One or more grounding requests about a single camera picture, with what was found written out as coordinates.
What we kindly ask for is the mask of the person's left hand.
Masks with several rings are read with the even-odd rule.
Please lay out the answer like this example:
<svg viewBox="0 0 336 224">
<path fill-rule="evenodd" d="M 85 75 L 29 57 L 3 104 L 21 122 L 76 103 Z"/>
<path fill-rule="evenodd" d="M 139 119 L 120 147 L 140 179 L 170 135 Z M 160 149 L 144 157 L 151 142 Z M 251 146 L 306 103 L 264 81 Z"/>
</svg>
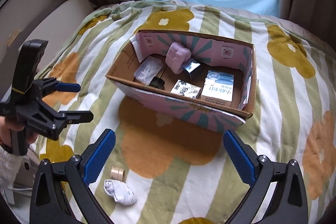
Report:
<svg viewBox="0 0 336 224">
<path fill-rule="evenodd" d="M 25 127 L 18 123 L 15 118 L 3 117 L 0 120 L 0 139 L 1 142 L 9 147 L 11 147 L 11 132 L 12 131 L 22 131 Z"/>
</svg>

